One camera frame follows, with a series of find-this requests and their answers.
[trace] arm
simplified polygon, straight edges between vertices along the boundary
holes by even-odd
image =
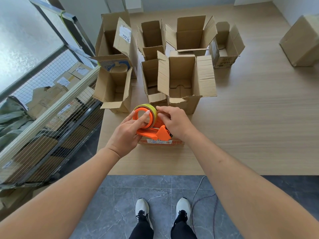
[[[1,238],[69,238],[106,175],[141,139],[136,130],[148,113],[136,121],[133,115],[115,129],[105,148],[4,219]]]
[[[319,222],[312,215],[211,142],[191,124],[183,110],[165,106],[157,109],[163,113],[159,117],[168,130],[193,151],[224,209],[245,238],[319,238]]]

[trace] shoe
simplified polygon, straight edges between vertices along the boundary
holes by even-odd
[[[145,199],[143,198],[138,199],[135,205],[135,214],[136,214],[136,219],[139,222],[147,221],[150,224],[151,228],[153,229],[153,225],[150,220],[150,208]]]
[[[184,221],[187,223],[190,217],[190,204],[188,199],[182,197],[180,200],[177,202],[176,205],[176,219],[174,221],[174,225],[180,221]]]

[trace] wire mesh cart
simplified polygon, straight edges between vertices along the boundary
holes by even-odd
[[[1,109],[18,114],[10,122],[21,123],[0,147],[0,189],[46,183],[103,119],[100,101],[92,98],[99,71],[90,59],[95,50],[78,20],[48,3],[29,1],[63,45],[0,94]],[[80,48],[66,42],[42,9],[60,16]]]

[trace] table top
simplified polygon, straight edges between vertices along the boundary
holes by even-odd
[[[188,15],[236,23],[246,45],[231,68],[215,69],[217,97],[201,98],[191,119],[195,127],[259,174],[319,175],[319,68],[290,65],[278,44],[290,26],[277,8],[269,2],[135,14],[133,35],[141,22],[162,18],[175,29],[177,18]],[[138,68],[131,110],[147,103]],[[105,110],[98,150],[126,116]],[[187,145],[144,144],[109,174],[204,173]]]

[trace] person's left arm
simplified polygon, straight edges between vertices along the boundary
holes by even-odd
[[[138,144],[148,114],[131,120],[133,111],[95,156],[0,222],[1,238],[69,238],[106,175]]]

